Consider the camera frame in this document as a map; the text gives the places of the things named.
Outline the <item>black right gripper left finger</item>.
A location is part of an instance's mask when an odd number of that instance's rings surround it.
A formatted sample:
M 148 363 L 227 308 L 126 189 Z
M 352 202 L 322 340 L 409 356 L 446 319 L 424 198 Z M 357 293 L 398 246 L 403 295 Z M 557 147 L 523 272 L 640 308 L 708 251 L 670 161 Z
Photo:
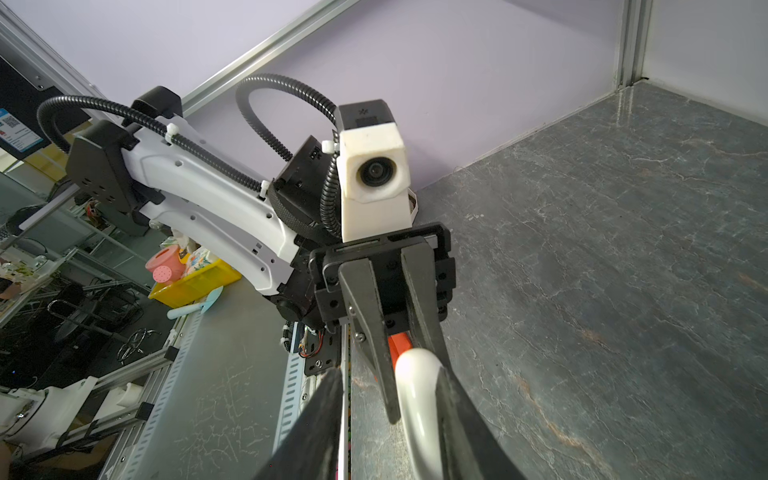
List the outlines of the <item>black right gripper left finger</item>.
M 335 479 L 343 393 L 342 373 L 332 369 L 255 479 Z

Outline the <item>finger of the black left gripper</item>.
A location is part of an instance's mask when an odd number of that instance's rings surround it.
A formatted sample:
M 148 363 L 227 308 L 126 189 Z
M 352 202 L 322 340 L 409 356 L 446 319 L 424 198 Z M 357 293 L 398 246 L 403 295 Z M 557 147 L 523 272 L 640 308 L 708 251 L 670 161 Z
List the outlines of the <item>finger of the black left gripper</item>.
M 425 241 L 404 247 L 401 261 L 407 285 L 406 303 L 413 346 L 429 350 L 445 367 L 450 367 L 438 315 L 433 249 Z
M 372 262 L 360 259 L 343 263 L 339 281 L 355 332 L 361 331 L 365 336 L 366 357 L 378 380 L 388 421 L 397 424 L 401 412 L 395 372 Z

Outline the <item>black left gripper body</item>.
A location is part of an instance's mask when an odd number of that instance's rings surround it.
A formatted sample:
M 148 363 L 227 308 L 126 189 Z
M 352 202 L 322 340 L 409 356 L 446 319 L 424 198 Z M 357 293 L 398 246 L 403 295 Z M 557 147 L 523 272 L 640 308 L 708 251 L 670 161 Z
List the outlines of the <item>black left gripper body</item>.
M 377 282 L 386 328 L 407 330 L 407 285 L 400 251 L 420 241 L 433 249 L 437 314 L 438 319 L 444 321 L 456 287 L 456 262 L 450 255 L 450 230 L 444 224 L 434 222 L 313 251 L 309 257 L 309 271 L 314 283 L 316 305 L 324 324 L 336 327 L 347 316 L 339 276 L 341 264 L 368 259 Z

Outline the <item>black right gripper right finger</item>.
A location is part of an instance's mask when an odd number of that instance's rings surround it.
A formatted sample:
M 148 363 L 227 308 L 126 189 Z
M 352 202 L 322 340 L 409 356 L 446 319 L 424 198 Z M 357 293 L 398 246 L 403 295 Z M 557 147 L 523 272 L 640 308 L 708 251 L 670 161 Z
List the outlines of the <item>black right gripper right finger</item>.
M 503 451 L 456 376 L 436 383 L 438 438 L 445 479 L 525 479 Z

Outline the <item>white earbud charging case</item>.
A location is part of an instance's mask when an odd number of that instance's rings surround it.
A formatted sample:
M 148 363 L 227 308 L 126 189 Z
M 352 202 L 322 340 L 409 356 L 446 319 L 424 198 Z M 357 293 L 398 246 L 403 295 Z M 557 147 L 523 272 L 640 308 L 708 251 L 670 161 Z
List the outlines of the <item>white earbud charging case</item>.
M 402 427 L 416 479 L 443 479 L 436 387 L 443 366 L 431 351 L 401 354 L 395 380 Z

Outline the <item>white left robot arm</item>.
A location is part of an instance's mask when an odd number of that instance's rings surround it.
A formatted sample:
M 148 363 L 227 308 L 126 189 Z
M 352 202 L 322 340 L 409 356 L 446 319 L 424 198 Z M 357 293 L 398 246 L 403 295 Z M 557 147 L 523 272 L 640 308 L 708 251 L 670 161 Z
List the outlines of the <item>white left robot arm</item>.
M 402 416 L 392 339 L 437 356 L 455 285 L 450 234 L 415 225 L 405 143 L 381 99 L 338 105 L 313 87 L 256 74 L 236 87 L 249 127 L 283 160 L 256 177 L 208 146 L 179 97 L 158 87 L 132 105 L 81 95 L 42 102 L 37 121 L 67 175 L 119 211 L 179 230 L 239 271 L 288 321 L 349 321 Z

